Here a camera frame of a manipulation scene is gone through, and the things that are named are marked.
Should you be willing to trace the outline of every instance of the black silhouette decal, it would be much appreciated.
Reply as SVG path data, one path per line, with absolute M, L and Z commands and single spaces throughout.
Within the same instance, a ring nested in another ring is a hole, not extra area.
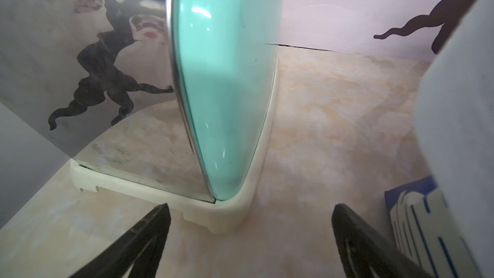
M 375 35 L 374 39 L 386 39 L 392 34 L 408 36 L 424 27 L 442 25 L 431 47 L 432 51 L 437 54 L 474 2 L 475 0 L 441 0 L 429 15 L 415 16 L 402 28 L 391 28 L 385 34 Z
M 114 63 L 118 53 L 130 46 L 140 36 L 156 39 L 164 36 L 164 11 L 150 9 L 140 4 L 142 0 L 75 0 L 74 12 L 87 13 L 106 8 L 106 17 L 113 27 L 112 31 L 97 34 L 98 42 L 85 47 L 78 55 L 77 61 L 89 73 L 80 80 L 74 99 L 66 108 L 55 110 L 49 117 L 50 130 L 57 127 L 56 119 L 76 116 L 84 113 L 88 107 L 105 100 L 104 92 L 120 106 L 118 115 L 111 121 L 115 125 L 134 108 L 127 92 L 145 91 L 150 94 L 172 93 L 173 88 L 159 89 L 153 85 L 137 83 L 127 74 L 119 71 Z

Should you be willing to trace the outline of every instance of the white wall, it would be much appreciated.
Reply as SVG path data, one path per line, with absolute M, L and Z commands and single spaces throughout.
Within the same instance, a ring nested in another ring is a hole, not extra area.
M 0 228 L 69 159 L 0 104 Z
M 440 27 L 407 37 L 374 39 L 411 18 L 429 14 L 441 0 L 284 0 L 280 44 L 330 51 L 432 60 Z

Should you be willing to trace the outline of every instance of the white plastic base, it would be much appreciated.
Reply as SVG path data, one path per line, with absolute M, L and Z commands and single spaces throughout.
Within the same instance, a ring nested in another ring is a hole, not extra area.
M 212 233 L 229 232 L 246 217 L 254 197 L 261 169 L 266 156 L 269 135 L 273 126 L 276 98 L 278 92 L 278 67 L 274 73 L 273 87 L 269 99 L 268 111 L 257 144 L 254 157 L 240 191 L 231 199 L 209 203 L 182 195 L 133 183 L 118 177 L 99 173 L 71 161 L 70 173 L 74 185 L 79 189 L 98 192 L 98 187 L 120 192 L 153 203 L 167 203 L 170 208 L 183 213 L 185 220 L 206 226 Z

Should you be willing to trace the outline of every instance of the marble floor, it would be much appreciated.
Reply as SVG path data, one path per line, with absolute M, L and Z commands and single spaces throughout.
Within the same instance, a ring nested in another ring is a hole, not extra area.
M 279 98 L 250 212 L 214 235 L 172 211 L 157 277 L 344 277 L 331 213 L 390 241 L 384 191 L 427 174 L 412 111 L 426 62 L 280 47 Z M 2 277 L 68 277 L 155 204 L 75 189 L 68 165 L 0 230 Z

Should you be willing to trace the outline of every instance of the mint green glass panel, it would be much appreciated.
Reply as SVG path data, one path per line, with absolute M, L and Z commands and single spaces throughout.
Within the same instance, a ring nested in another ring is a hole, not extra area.
M 174 0 L 173 8 L 192 133 L 211 192 L 224 201 L 242 187 L 259 141 L 281 0 Z

